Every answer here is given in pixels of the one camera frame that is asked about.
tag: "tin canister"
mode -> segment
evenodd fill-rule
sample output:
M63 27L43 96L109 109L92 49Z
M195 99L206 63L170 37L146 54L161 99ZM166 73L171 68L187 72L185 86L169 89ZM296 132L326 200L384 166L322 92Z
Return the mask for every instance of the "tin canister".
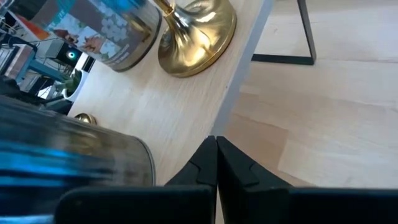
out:
M5 96L0 162L0 223L54 223L60 197L80 187L155 185L154 161L139 138Z
M148 0L46 0L31 22L123 72L149 51L161 15Z

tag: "green plant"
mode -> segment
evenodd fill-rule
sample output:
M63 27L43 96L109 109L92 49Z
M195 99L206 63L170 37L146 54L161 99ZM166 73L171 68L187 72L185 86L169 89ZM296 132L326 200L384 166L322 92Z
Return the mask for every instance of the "green plant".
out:
M77 86L80 83L81 74L82 72L77 69L75 69L75 73L71 74L70 76L67 74L62 74L62 78L64 79L64 81L61 84L56 85L55 88L57 89L57 91L62 91L66 89L67 95L72 95L76 91Z

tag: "gold lamp base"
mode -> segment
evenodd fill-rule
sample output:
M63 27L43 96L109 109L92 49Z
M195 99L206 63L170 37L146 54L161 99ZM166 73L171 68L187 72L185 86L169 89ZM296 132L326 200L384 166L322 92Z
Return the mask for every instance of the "gold lamp base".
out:
M213 64L231 42L236 13L228 0L196 0L182 9L155 0L169 28L160 40L160 66L175 77L195 75Z

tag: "black chair leg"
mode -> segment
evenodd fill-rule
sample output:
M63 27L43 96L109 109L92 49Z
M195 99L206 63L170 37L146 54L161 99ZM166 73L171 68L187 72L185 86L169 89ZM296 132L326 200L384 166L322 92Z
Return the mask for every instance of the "black chair leg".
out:
M307 38L308 48L310 49L310 57L303 56L286 56L286 55L263 55L254 54L253 62L273 62L273 63L289 63L296 65L313 65L317 59L315 44L313 41L310 18L308 16L307 3L305 0L297 0L298 9L300 10L301 19L304 26L305 36Z

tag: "wooden floor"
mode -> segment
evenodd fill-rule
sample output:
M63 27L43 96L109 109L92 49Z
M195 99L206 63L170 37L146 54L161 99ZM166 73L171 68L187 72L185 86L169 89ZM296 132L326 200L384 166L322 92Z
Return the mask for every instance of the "wooden floor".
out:
M398 1L307 0L315 66L252 63L226 136L294 185L398 187ZM294 0L257 54L309 55Z

